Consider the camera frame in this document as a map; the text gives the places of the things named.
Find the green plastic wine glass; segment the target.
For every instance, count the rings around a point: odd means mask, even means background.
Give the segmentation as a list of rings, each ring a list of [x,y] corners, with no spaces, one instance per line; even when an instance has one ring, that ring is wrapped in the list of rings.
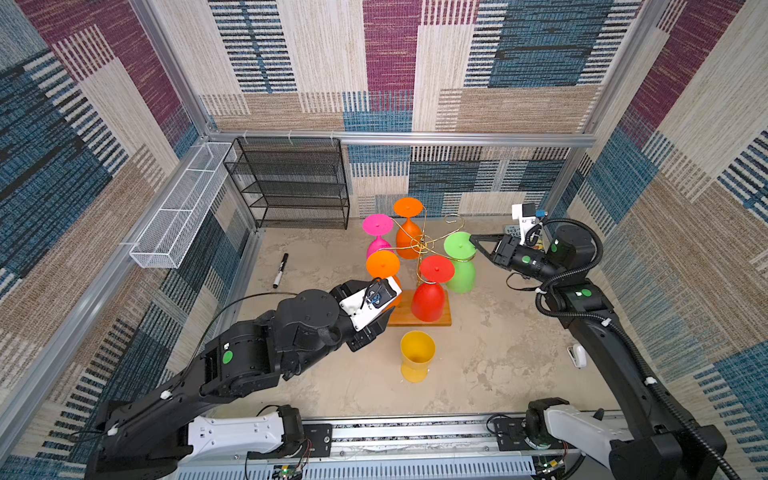
[[[458,294],[470,292],[475,286],[473,259],[477,252],[470,241],[470,234],[462,231],[452,233],[445,239],[443,249],[454,266],[454,275],[446,282],[446,288]]]

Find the yellow plastic wine glass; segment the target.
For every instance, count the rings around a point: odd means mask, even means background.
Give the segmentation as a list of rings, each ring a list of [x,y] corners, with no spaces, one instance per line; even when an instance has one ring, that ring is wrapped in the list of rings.
[[[436,354],[433,338],[422,331],[410,331],[402,337],[400,350],[403,378],[411,383],[424,381]]]

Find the red plastic wine glass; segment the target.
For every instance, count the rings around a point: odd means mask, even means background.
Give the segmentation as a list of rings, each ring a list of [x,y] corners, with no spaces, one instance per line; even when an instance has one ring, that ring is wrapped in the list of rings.
[[[421,284],[413,296],[412,314],[425,323],[437,322],[443,315],[446,299],[443,284],[453,278],[454,265],[443,256],[432,255],[421,261],[418,272]]]

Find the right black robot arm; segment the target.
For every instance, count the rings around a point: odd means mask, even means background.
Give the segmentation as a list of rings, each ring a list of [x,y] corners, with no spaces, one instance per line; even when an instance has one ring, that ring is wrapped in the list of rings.
[[[585,349],[627,424],[612,430],[560,398],[545,398],[529,404],[530,443],[573,445],[616,479],[711,479],[716,472],[738,478],[724,457],[721,432],[700,425],[675,399],[588,278],[604,254],[592,228],[574,219],[546,218],[521,239],[493,234],[470,241],[494,265],[538,281],[536,309],[557,319]]]

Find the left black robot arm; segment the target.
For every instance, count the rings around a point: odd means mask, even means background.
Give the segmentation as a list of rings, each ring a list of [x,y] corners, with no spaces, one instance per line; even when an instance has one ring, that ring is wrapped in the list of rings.
[[[234,323],[188,366],[133,402],[111,402],[96,429],[88,479],[159,479],[198,453],[193,421],[216,406],[302,375],[342,345],[358,351],[388,325],[400,296],[386,280],[305,290],[254,320]]]

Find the wooden rack base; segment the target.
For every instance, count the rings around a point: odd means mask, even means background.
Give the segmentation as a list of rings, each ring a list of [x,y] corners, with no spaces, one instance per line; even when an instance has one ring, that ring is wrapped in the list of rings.
[[[442,315],[434,322],[424,322],[418,319],[411,310],[414,297],[414,290],[406,290],[400,296],[401,302],[392,310],[388,326],[389,327],[450,327],[452,325],[452,316],[450,311],[449,298],[445,299]]]

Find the orange front wine glass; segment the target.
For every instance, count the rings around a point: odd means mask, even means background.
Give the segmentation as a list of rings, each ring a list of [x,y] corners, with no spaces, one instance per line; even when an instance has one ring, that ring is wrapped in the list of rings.
[[[392,277],[399,287],[401,287],[401,282],[397,274],[400,266],[399,257],[393,251],[386,249],[374,252],[366,260],[366,271],[372,278],[386,279]]]

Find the orange wine glass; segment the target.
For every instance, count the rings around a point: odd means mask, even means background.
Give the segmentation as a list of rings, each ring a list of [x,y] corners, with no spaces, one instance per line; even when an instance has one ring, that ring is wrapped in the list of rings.
[[[405,219],[396,233],[396,252],[405,260],[417,259],[423,233],[414,218],[423,212],[424,206],[418,199],[405,197],[397,200],[393,209],[397,216]]]
[[[366,260],[366,271],[372,278],[386,279],[392,277],[399,287],[401,287],[401,282],[397,274],[400,266],[399,257],[393,251],[386,249],[374,252]]]

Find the orange back wine glass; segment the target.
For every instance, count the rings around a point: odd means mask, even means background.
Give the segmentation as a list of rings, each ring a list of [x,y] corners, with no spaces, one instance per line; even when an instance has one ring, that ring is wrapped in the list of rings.
[[[423,233],[414,218],[423,212],[424,206],[418,199],[405,197],[397,200],[393,209],[397,216],[405,219],[396,233],[396,252],[405,260],[417,259]]]

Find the pink plastic wine glass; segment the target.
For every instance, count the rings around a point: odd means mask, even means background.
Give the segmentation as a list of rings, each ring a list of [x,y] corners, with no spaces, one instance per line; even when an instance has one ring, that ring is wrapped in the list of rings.
[[[363,231],[366,234],[373,236],[373,240],[367,248],[367,258],[379,250],[389,249],[391,247],[391,244],[385,239],[385,236],[391,232],[393,225],[393,220],[384,214],[373,214],[363,221]]]

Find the black marker pen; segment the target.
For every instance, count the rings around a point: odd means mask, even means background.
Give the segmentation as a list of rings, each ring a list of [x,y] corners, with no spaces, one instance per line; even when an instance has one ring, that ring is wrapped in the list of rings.
[[[272,288],[277,289],[281,283],[282,277],[284,275],[284,271],[286,268],[287,261],[289,259],[289,253],[283,253],[277,273],[275,275],[275,278],[272,283]]]

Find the white small device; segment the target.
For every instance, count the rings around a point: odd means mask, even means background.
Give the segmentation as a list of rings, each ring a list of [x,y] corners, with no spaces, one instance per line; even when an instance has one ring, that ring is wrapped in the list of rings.
[[[568,347],[567,352],[577,369],[584,369],[588,366],[588,355],[584,347],[578,343]]]

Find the white mesh basket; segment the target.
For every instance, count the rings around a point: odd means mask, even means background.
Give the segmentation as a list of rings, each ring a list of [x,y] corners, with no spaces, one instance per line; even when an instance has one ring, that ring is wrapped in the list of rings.
[[[130,257],[143,269],[177,269],[218,195],[234,158],[229,143],[206,142],[175,180],[163,203],[133,244]]]

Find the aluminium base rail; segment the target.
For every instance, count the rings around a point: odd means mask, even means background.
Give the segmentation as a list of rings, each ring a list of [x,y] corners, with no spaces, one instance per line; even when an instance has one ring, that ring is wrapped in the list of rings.
[[[612,430],[623,414],[583,412]],[[486,427],[489,416],[412,416],[315,419],[330,424],[328,457],[248,460],[277,444],[281,426],[264,418],[208,419],[192,425],[199,451],[182,460],[172,479],[511,479],[566,478],[589,457],[577,447],[499,449]]]

